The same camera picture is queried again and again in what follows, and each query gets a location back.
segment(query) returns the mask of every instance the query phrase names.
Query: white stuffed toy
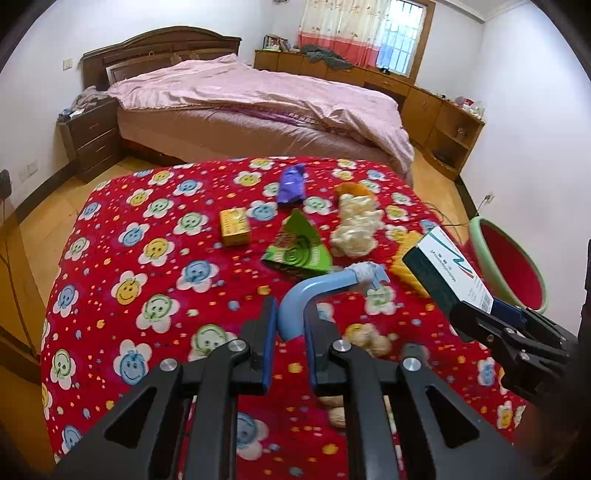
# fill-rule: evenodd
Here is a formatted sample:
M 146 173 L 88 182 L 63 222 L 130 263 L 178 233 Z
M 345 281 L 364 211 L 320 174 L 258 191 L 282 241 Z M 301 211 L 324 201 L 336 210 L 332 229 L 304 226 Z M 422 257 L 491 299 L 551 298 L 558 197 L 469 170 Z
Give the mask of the white stuffed toy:
M 378 246 L 375 232 L 384 227 L 383 210 L 370 196 L 345 193 L 339 197 L 340 225 L 330 234 L 330 242 L 347 257 L 364 257 Z

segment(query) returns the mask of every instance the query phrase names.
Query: wall outlet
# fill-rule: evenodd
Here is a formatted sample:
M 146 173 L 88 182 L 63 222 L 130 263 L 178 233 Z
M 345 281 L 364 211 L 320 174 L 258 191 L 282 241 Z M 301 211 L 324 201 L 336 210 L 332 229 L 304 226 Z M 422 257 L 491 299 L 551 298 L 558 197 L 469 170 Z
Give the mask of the wall outlet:
M 26 179 L 32 177 L 35 173 L 39 171 L 39 163 L 35 160 L 32 163 L 29 163 L 25 168 L 23 168 L 19 173 L 18 177 L 21 179 L 21 183 L 24 183 Z

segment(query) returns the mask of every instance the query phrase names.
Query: blue plastic handle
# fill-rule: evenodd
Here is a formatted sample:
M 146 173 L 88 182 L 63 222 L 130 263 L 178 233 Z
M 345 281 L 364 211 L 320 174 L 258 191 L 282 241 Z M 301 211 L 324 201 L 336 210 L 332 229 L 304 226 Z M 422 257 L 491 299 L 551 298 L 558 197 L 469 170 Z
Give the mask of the blue plastic handle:
M 381 282 L 389 283 L 390 279 L 386 275 L 381 265 L 374 265 L 374 277 L 367 287 L 377 290 Z M 284 342 L 304 334 L 304 309 L 309 302 L 319 297 L 330 297 L 348 291 L 351 287 L 360 285 L 355 271 L 345 268 L 343 271 L 322 275 L 320 277 L 309 278 L 298 283 L 293 287 L 279 306 L 279 315 L 277 318 L 277 331 Z

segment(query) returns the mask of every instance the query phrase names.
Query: wooden dresser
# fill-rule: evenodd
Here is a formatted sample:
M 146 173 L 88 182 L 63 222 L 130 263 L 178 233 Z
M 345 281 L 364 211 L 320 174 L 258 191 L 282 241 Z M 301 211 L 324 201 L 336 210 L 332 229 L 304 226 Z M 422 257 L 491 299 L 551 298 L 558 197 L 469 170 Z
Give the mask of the wooden dresser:
M 398 102 L 402 124 L 413 144 L 434 168 L 451 180 L 462 171 L 485 125 L 455 104 L 395 73 L 384 75 L 377 69 L 361 67 L 333 70 L 325 62 L 310 62 L 300 53 L 269 50 L 256 51 L 255 68 L 349 83 L 389 95 Z
M 57 125 L 76 176 L 88 183 L 123 158 L 115 99 Z

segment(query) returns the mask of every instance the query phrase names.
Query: yellow sponge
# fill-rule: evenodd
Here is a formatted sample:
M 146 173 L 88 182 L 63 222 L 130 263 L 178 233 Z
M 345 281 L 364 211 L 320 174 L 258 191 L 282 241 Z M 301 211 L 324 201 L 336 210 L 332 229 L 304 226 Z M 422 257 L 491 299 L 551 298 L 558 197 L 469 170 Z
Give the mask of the yellow sponge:
M 414 247 L 423 236 L 416 232 L 409 232 L 404 240 L 400 243 L 396 255 L 392 257 L 392 265 L 390 266 L 390 272 L 396 275 L 400 280 L 405 282 L 407 285 L 413 288 L 421 297 L 427 299 L 429 294 L 427 290 L 423 288 L 421 283 L 417 280 L 417 277 L 408 269 L 408 267 L 402 261 L 402 258 L 406 253 Z

